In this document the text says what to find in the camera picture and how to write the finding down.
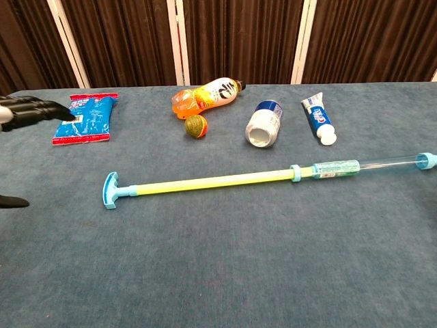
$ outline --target curtain fold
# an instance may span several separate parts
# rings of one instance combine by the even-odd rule
[[[436,0],[319,0],[302,83],[431,81]]]
[[[46,1],[0,0],[0,93],[78,87]]]
[[[290,83],[303,0],[184,0],[192,85]]]
[[[175,85],[166,0],[62,0],[92,87]]]

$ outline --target tennis ball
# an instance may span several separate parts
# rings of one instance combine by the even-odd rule
[[[208,122],[203,116],[190,116],[185,120],[185,131],[191,137],[202,138],[208,132]]]

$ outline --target red and blue packaging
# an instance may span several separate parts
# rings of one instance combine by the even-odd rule
[[[63,121],[52,138],[54,146],[108,141],[111,138],[109,120],[118,94],[73,94],[70,111],[76,116]]]

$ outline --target bottle cap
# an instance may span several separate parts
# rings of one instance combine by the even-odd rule
[[[241,90],[243,91],[244,89],[246,89],[246,82],[242,81],[242,80],[237,80],[237,82],[240,84],[241,86]]]
[[[330,124],[324,124],[319,127],[317,130],[317,136],[320,138],[320,142],[324,146],[330,146],[337,140],[334,126]]]
[[[323,146],[330,146],[334,144],[337,140],[337,135],[335,133],[325,133],[320,138],[320,142]]]

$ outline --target clear plastic tube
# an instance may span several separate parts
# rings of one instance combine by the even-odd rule
[[[323,179],[390,169],[427,169],[429,168],[428,156],[426,154],[419,154],[370,161],[357,161],[353,159],[349,161],[315,163],[310,167],[295,167],[295,170],[300,170],[297,174],[301,178]]]
[[[369,171],[376,169],[408,169],[426,167],[428,160],[426,156],[412,155],[395,157],[391,159],[380,159],[377,161],[359,161],[360,171]]]

